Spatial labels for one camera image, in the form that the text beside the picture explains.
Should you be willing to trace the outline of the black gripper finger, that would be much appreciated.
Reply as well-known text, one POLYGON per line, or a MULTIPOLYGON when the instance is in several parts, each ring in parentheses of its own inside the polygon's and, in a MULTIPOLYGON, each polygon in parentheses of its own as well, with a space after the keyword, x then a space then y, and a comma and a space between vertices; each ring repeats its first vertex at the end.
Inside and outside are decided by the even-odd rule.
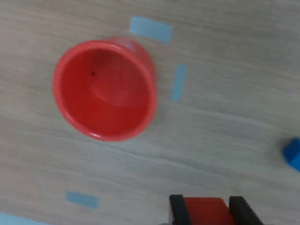
POLYGON ((264 225, 242 196, 229 197, 229 212, 235 225, 264 225))
POLYGON ((169 223, 171 225, 191 224, 191 219, 183 195, 170 195, 169 204, 169 223))

